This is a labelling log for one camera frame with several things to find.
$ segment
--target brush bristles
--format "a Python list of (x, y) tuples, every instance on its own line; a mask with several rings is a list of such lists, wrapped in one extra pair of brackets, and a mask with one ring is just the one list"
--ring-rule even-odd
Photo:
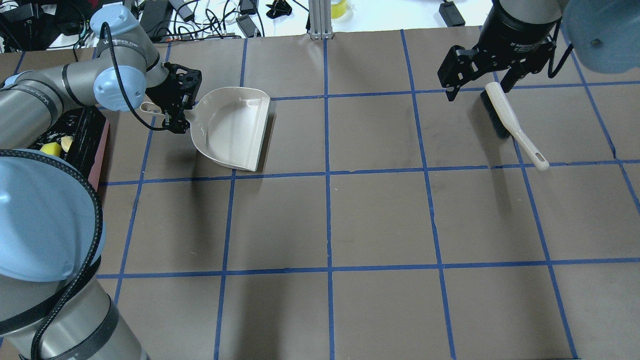
[(486, 109), (487, 114), (489, 114), (489, 118), (491, 119), (491, 124), (493, 125), (493, 129), (495, 130), (495, 134), (498, 135), (501, 139), (507, 139), (511, 136), (509, 130), (507, 130), (504, 125), (502, 125), (502, 121), (498, 116), (497, 111), (493, 107), (491, 103), (491, 99), (489, 98), (489, 94), (486, 93), (486, 90), (480, 93), (480, 100), (482, 100), (482, 104)]

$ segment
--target black cable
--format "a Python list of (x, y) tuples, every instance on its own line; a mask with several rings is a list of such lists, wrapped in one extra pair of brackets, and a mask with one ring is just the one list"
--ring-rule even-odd
[(178, 26), (178, 36), (182, 37), (182, 35), (189, 35), (189, 34), (183, 34), (182, 33), (182, 29), (185, 29), (187, 32), (189, 32), (189, 29), (187, 29), (184, 25), (180, 25)]
[(170, 40), (168, 42), (193, 42), (193, 41), (204, 41), (204, 40), (211, 40), (211, 39), (217, 39), (217, 38), (242, 38), (242, 37), (239, 35), (223, 35), (221, 37), (219, 37), (218, 35), (209, 35), (208, 37), (205, 37), (205, 38), (179, 39), (179, 40)]
[(86, 190), (87, 194), (91, 198), (91, 202), (93, 204), (95, 223), (93, 230), (93, 239), (91, 241), (91, 245), (89, 245), (87, 255), (85, 256), (77, 275), (73, 278), (73, 280), (71, 280), (67, 290), (65, 290), (51, 312), (46, 316), (46, 318), (44, 318), (40, 326), (38, 326), (38, 330), (35, 332), (33, 339), (31, 340), (31, 360), (42, 360), (42, 353), (40, 349), (42, 336), (44, 335), (45, 331), (47, 331), (47, 328), (49, 328), (51, 323), (53, 323), (53, 320), (55, 320), (64, 305), (76, 294), (76, 288), (79, 281), (86, 276), (87, 271), (89, 270), (93, 263), (93, 260), (95, 259), (95, 255), (98, 251), (98, 245), (100, 244), (100, 239), (102, 238), (102, 206), (100, 205), (98, 194), (93, 189), (93, 186), (89, 183), (89, 181), (84, 176), (82, 176), (82, 174), (80, 174), (78, 170), (72, 168), (67, 164), (52, 159), (48, 156), (26, 151), (0, 150), (0, 156), (10, 156), (14, 158), (25, 158), (34, 161), (40, 161), (66, 172), (68, 175), (72, 176), (78, 183), (80, 183), (80, 185), (82, 185), (82, 187)]
[[(211, 18), (209, 17), (209, 13), (213, 14), (213, 20), (211, 20)], [(214, 13), (212, 10), (210, 10), (209, 8), (206, 8), (204, 10), (205, 15), (207, 16), (207, 20), (209, 20), (209, 24), (215, 24), (214, 21), (216, 21), (218, 23), (218, 27), (217, 28), (213, 28), (213, 30), (215, 30), (218, 33), (218, 36), (222, 36), (222, 32), (220, 31), (220, 20), (218, 19), (218, 16), (216, 15), (216, 13)]]
[(149, 31), (147, 32), (147, 34), (151, 33), (151, 34), (152, 34), (152, 36), (156, 36), (156, 35), (158, 35), (158, 34), (157, 34), (157, 32), (158, 32), (158, 26), (160, 26), (161, 24), (164, 24), (164, 23), (167, 23), (167, 25), (169, 25), (169, 23), (171, 23), (171, 22), (177, 22), (178, 24), (191, 25), (190, 23), (188, 23), (188, 22), (184, 22), (184, 21), (177, 21), (177, 20), (171, 20), (171, 19), (168, 19), (168, 20), (161, 20), (161, 21), (159, 21), (159, 22), (158, 22), (158, 23), (157, 23), (153, 28), (151, 28), (151, 30), (149, 30)]
[(222, 28), (225, 30), (225, 34), (227, 33), (227, 24), (225, 24), (225, 19), (227, 18), (227, 5), (229, 5), (230, 2), (231, 0), (227, 0), (225, 2), (225, 6), (222, 8)]
[(305, 9), (306, 11), (309, 11), (309, 9), (307, 9), (304, 5), (302, 5), (301, 3), (297, 2), (296, 0), (291, 0), (291, 1), (293, 1), (294, 3), (296, 3), (296, 4), (300, 5), (300, 7), (302, 7), (302, 8), (303, 8), (303, 9)]
[(111, 62), (113, 64), (113, 68), (116, 72), (116, 79), (118, 80), (118, 86), (120, 87), (120, 92), (122, 93), (122, 97), (124, 98), (124, 102), (127, 103), (127, 107), (133, 114), (133, 116), (140, 121), (140, 124), (143, 124), (147, 129), (153, 131), (162, 131), (166, 130), (163, 127), (153, 127), (147, 124), (139, 115), (136, 113), (136, 110), (131, 106), (131, 101), (129, 101), (129, 97), (127, 96), (127, 92), (124, 90), (124, 85), (122, 84), (122, 78), (120, 77), (120, 70), (118, 69), (118, 62), (116, 61), (116, 52), (113, 47), (113, 37), (111, 37), (111, 28), (107, 22), (102, 23), (102, 28), (100, 29), (100, 38), (104, 38), (104, 35), (107, 35), (107, 39), (109, 40), (109, 52), (111, 53)]
[(255, 13), (258, 14), (258, 20), (260, 20), (260, 29), (262, 29), (262, 36), (266, 36), (264, 34), (264, 25), (262, 24), (262, 17), (260, 16), (260, 11), (258, 10), (258, 6), (255, 6)]
[(24, 51), (24, 46), (22, 46), (22, 44), (20, 44), (20, 42), (15, 38), (15, 36), (13, 35), (9, 27), (5, 24), (5, 22), (8, 23), (8, 21), (4, 18), (4, 16), (0, 15), (0, 26), (2, 26), (2, 28), (4, 29), (2, 30), (2, 32), (6, 33), (13, 40), (13, 42), (15, 43), (18, 49), (20, 49), (21, 51)]
[(188, 4), (193, 4), (193, 3), (195, 3), (195, 4), (196, 4), (196, 6), (193, 8), (193, 13), (195, 14), (196, 9), (198, 8), (198, 2), (199, 2), (199, 1), (200, 1), (200, 0), (191, 0), (191, 1), (187, 1), (187, 2), (183, 3), (182, 5), (178, 6), (178, 8), (177, 8), (177, 9), (175, 9), (175, 14), (173, 15), (173, 33), (174, 33), (174, 34), (177, 32), (177, 31), (176, 31), (176, 29), (175, 29), (175, 22), (178, 20), (178, 13), (180, 12), (180, 10), (181, 10), (183, 7), (187, 6)]
[[(554, 42), (557, 42), (557, 40), (558, 40), (558, 35), (560, 34), (560, 24), (561, 23), (562, 23), (562, 18), (558, 19), (558, 21), (556, 22), (556, 29), (554, 30), (554, 36), (552, 37)], [(562, 66), (564, 65), (566, 60), (569, 58), (569, 55), (571, 55), (572, 51), (573, 51), (573, 44), (569, 44), (569, 46), (564, 51), (564, 54), (560, 58), (560, 61), (558, 62), (558, 65), (557, 65), (557, 67), (555, 69), (553, 69), (553, 68), (554, 68), (554, 58), (555, 58), (556, 54), (555, 53), (551, 53), (551, 56), (549, 57), (549, 67), (547, 68), (547, 76), (549, 77), (549, 79), (553, 79), (556, 75), (558, 75), (558, 73), (562, 69)]]

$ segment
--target dustpan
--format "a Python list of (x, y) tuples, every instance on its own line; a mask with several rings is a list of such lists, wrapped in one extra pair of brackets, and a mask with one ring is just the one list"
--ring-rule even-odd
[(256, 171), (271, 98), (262, 90), (244, 87), (215, 89), (184, 112), (196, 149), (213, 162), (238, 170)]

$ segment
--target brush handle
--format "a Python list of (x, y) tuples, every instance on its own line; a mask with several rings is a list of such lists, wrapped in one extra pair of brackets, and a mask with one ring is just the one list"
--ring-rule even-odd
[(504, 125), (513, 138), (520, 144), (520, 148), (527, 153), (533, 165), (540, 171), (548, 170), (549, 162), (533, 144), (531, 139), (522, 131), (518, 117), (515, 111), (513, 111), (506, 95), (504, 95), (501, 85), (499, 83), (488, 83), (485, 89), (502, 125)]
[(527, 153), (533, 162), (533, 165), (535, 165), (538, 170), (545, 171), (549, 169), (549, 162), (547, 159), (542, 155), (540, 150), (538, 150), (522, 129), (512, 132), (511, 135), (513, 135), (513, 138), (516, 139), (518, 144), (520, 144), (520, 150)]

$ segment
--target light blue joint cover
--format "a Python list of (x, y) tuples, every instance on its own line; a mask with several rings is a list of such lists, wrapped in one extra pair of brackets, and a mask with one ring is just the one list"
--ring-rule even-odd
[(111, 35), (117, 36), (138, 26), (139, 22), (133, 14), (122, 5), (105, 6), (95, 12), (89, 25), (94, 33), (100, 34), (102, 23), (109, 24)]
[[(129, 98), (129, 102), (131, 102), (131, 106), (134, 109), (139, 108), (145, 99), (147, 78), (140, 70), (132, 66), (118, 65), (118, 70), (120, 70), (122, 84)], [(104, 69), (104, 71), (95, 78), (93, 94), (95, 95), (95, 99), (109, 110), (129, 111), (129, 107), (120, 91), (114, 67)]]
[(16, 75), (11, 75), (10, 77), (6, 78), (4, 81), (4, 87), (6, 88), (9, 85), (13, 85), (15, 84), (15, 81), (18, 79), (18, 77), (22, 74), (24, 74), (25, 72), (29, 72), (31, 70), (27, 70), (27, 71), (23, 71), (20, 74), (16, 74)]
[[(93, 202), (80, 183), (58, 168), (0, 157), (0, 229), (1, 275), (62, 281), (77, 274), (89, 251), (95, 231)], [(105, 238), (103, 222), (95, 259)]]
[(572, 0), (563, 24), (589, 70), (619, 74), (640, 67), (639, 0)]

